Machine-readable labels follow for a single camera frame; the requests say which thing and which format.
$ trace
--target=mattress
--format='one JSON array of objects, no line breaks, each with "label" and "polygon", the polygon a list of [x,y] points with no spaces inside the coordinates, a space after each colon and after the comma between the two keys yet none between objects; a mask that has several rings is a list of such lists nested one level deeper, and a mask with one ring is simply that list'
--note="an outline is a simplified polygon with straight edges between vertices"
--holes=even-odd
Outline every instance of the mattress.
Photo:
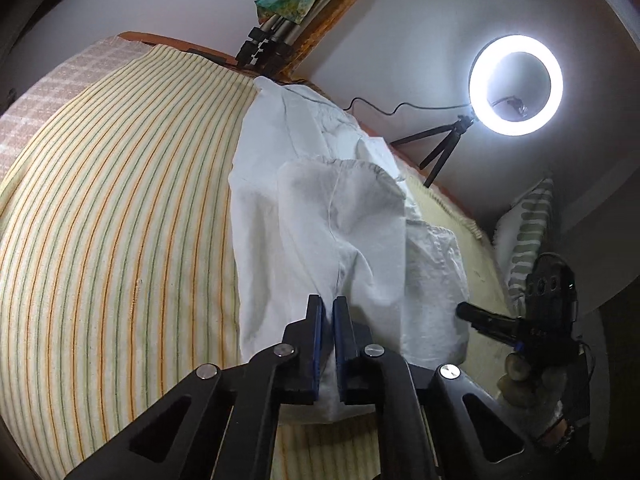
[{"label": "mattress", "polygon": [[[198,364],[239,363],[227,175],[254,95],[199,56],[111,38],[0,118],[0,415],[43,479]],[[472,301],[505,313],[477,228],[408,180],[456,233]],[[472,335],[466,370],[494,390],[503,351]],[[278,428],[273,479],[379,471],[373,416]]]}]

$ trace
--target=glowing white ring light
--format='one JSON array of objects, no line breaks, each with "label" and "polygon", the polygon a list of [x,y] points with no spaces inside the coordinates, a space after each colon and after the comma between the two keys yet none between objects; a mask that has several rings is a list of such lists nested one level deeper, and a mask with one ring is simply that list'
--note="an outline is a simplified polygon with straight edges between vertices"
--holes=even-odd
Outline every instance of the glowing white ring light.
[{"label": "glowing white ring light", "polygon": [[[519,122],[501,118],[487,98],[487,86],[495,67],[504,57],[515,52],[537,57],[551,79],[551,92],[545,107],[532,118]],[[469,79],[469,97],[478,119],[494,132],[508,136],[530,134],[544,126],[558,110],[562,100],[562,71],[551,51],[538,40],[527,36],[506,36],[489,44],[476,59]]]}]

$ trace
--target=human hand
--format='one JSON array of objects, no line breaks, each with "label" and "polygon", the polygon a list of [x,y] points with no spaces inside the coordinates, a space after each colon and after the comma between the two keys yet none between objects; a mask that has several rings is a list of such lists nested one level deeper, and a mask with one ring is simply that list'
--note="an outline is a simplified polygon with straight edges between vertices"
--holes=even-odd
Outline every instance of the human hand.
[{"label": "human hand", "polygon": [[533,376],[529,363],[514,353],[505,359],[504,369],[507,373],[497,384],[498,404],[522,431],[537,439],[562,418],[566,369],[550,367]]}]

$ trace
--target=striped pillow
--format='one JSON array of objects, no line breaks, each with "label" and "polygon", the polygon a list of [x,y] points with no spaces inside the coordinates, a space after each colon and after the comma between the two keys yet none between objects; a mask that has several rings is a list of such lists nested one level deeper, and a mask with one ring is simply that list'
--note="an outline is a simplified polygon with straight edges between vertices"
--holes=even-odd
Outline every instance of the striped pillow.
[{"label": "striped pillow", "polygon": [[495,230],[496,258],[516,316],[525,314],[525,280],[548,232],[553,187],[551,178],[541,180],[500,218]]}]

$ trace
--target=white garment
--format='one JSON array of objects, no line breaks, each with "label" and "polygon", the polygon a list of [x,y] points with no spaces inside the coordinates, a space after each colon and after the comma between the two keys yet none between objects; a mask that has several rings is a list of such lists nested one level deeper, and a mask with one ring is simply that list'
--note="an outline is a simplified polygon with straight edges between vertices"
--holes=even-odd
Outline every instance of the white garment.
[{"label": "white garment", "polygon": [[[244,362],[303,319],[309,294],[348,298],[374,340],[413,363],[462,362],[454,310],[468,286],[454,234],[420,215],[383,139],[309,88],[255,80],[229,174]],[[338,400],[335,356],[313,408],[284,418],[333,422],[366,408]]]}]

